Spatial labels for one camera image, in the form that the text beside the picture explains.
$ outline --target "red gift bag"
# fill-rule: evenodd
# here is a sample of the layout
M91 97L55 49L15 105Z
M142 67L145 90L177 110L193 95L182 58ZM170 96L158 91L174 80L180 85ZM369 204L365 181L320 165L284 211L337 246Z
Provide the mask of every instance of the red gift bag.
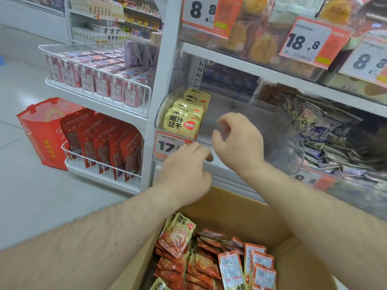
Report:
M67 170L66 155L61 149L67 139L59 120L82 108L61 98L48 98L17 115L43 165Z

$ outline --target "cardboard box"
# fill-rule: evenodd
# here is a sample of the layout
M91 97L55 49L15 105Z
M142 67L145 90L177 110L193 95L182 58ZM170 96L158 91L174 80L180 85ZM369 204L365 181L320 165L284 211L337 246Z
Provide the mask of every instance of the cardboard box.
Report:
M277 290L337 290L325 266L292 234L282 219L267 205L212 187L197 202L179 210L204 227L236 236L245 242L267 247L275 257ZM109 290L148 290L142 283L148 276L154 245L161 228L145 243Z

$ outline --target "forearm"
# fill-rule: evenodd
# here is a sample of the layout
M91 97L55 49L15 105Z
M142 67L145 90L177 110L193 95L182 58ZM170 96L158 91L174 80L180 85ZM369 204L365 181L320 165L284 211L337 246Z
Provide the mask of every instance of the forearm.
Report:
M350 290L387 285L387 223L265 164L241 177Z
M0 289L107 289L178 209L167 195L152 187L0 252Z

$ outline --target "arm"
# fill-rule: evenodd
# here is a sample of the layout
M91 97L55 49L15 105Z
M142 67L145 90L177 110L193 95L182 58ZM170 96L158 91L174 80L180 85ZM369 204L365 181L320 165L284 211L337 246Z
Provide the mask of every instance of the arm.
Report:
M350 290L385 289L387 223L265 163L263 139L235 113L220 118L231 131L215 130L216 154L273 208L293 233Z
M146 192L0 252L0 289L107 289L167 217L210 189L211 156L183 145Z

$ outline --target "price label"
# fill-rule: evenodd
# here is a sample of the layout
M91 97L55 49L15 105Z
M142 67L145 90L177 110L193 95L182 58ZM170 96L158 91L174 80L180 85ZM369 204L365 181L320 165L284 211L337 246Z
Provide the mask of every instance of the price label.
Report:
M328 69L352 33L351 29L298 17L279 54Z
M182 22L228 38L243 0L184 0Z
M184 145L192 143L192 140L187 140L177 135L156 131L154 141L154 157L160 160L165 160L174 151Z
M387 40L364 36L339 73L387 87Z
M307 185L312 185L314 188L321 191L327 191L327 189L337 181L334 176L313 170L306 166L302 166L295 178Z

